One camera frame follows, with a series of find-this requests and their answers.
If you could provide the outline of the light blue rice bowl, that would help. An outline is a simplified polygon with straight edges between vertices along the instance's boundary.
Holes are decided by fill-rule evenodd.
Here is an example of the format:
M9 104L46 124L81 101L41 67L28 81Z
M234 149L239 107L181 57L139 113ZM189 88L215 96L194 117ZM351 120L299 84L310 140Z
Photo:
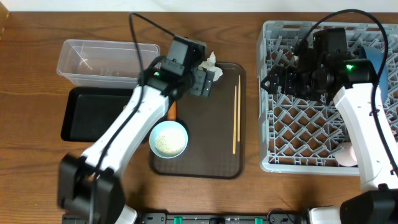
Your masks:
M163 121L150 132L149 146L156 156L163 159L178 157L187 144L188 132L176 121Z

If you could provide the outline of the white tissue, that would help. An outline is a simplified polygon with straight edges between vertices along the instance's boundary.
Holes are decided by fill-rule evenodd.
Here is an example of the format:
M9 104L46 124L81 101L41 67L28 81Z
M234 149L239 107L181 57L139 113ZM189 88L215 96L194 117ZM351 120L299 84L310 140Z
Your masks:
M214 73L213 81L217 82L219 78L223 75L223 71L220 67L215 65L216 63L216 55L214 52L210 54L206 61L203 61L199 67L202 70L208 70Z

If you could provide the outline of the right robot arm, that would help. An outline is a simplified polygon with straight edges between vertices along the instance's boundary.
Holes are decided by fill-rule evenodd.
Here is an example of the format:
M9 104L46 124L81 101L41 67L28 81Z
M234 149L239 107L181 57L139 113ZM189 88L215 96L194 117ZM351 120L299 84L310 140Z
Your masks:
M397 144L382 106L379 75L370 60L348 52L343 28L320 30L301 41L296 68L274 66L263 90L304 100L334 102L357 159L362 193L339 207L309 210L309 223L397 223Z

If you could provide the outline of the pink cup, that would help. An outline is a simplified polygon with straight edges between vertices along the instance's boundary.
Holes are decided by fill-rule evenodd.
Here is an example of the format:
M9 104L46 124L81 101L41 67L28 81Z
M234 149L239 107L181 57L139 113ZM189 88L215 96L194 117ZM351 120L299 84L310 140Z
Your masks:
M339 150L335 153L335 159L339 165L345 167L358 165L353 145L350 142L343 142L338 147Z

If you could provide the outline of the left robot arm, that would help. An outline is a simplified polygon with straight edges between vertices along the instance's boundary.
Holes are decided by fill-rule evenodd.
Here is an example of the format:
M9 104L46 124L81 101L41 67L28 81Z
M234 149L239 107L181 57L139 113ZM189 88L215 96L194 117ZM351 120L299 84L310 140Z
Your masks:
M171 104L195 84L206 44L174 36L166 56L141 70L139 84L106 132L80 157L67 154L58 170L57 205L86 223L136 223L121 177L136 149Z

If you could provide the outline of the large blue plate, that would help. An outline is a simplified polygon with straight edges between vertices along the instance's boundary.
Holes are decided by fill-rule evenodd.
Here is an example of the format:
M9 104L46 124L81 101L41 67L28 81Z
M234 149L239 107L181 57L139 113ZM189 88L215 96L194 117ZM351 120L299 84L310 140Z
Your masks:
M372 63L375 71L378 72L383 60L383 55L384 54L380 50L374 47L361 47L359 49L358 58L368 59ZM388 94L388 72L386 66L384 66L381 77L379 79L379 87L381 89L382 102L385 103Z

